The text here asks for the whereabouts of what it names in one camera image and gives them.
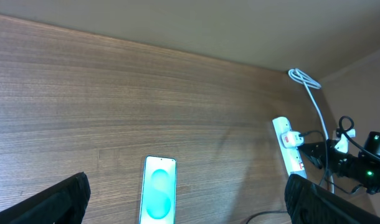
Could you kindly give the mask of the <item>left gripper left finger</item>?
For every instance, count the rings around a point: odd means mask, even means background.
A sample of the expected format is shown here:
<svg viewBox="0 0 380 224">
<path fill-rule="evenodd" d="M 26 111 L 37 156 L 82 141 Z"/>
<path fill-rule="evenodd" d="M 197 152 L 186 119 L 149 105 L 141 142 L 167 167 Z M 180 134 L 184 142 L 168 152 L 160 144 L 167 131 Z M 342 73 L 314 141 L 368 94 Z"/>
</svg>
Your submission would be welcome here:
<svg viewBox="0 0 380 224">
<path fill-rule="evenodd" d="M 0 223 L 82 223 L 91 190 L 84 172 L 0 212 Z"/>
</svg>

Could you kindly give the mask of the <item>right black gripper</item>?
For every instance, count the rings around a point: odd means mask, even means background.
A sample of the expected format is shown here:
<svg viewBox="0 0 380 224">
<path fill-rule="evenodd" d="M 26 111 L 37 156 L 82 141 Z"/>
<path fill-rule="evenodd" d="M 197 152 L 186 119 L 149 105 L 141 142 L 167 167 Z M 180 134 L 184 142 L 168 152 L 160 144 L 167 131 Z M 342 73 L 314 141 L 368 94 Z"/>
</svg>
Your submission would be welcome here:
<svg viewBox="0 0 380 224">
<path fill-rule="evenodd" d="M 351 166 L 355 157 L 351 154 L 343 154 L 331 147 L 331 142 L 306 143 L 298 146 L 306 158 L 318 169 L 328 170 L 339 177 L 350 177 Z"/>
</svg>

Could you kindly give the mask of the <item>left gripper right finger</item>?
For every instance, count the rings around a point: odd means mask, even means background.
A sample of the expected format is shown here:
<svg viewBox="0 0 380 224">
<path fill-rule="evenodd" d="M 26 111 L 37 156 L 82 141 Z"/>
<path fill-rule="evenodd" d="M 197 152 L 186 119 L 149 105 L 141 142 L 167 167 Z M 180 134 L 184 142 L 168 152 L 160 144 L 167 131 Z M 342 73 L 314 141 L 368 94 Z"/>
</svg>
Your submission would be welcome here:
<svg viewBox="0 0 380 224">
<path fill-rule="evenodd" d="M 292 223 L 380 224 L 380 218 L 298 174 L 288 178 L 285 204 Z"/>
</svg>

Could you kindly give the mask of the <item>blue Galaxy smartphone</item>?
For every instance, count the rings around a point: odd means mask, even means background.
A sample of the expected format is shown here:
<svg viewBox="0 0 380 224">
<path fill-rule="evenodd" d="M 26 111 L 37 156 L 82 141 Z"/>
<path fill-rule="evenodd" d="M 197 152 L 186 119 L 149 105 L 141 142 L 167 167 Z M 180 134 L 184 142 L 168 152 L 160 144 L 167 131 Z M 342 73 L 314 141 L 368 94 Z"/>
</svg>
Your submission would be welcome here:
<svg viewBox="0 0 380 224">
<path fill-rule="evenodd" d="M 145 157 L 139 224 L 175 224 L 176 184 L 176 159 Z"/>
</svg>

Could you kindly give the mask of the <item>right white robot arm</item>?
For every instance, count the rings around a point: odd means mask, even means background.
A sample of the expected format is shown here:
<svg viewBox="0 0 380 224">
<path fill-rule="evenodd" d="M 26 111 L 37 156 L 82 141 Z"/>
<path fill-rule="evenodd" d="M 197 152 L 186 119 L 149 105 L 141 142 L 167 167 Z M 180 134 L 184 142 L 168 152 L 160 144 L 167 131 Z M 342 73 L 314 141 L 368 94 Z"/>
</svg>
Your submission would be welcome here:
<svg viewBox="0 0 380 224">
<path fill-rule="evenodd" d="M 298 150 L 315 167 L 325 170 L 327 183 L 333 183 L 329 176 L 335 174 L 357 181 L 357 187 L 364 187 L 367 194 L 380 193 L 380 133 L 371 132 L 365 144 L 367 149 L 357 156 L 339 151 L 338 143 L 332 139 L 305 143 Z"/>
</svg>

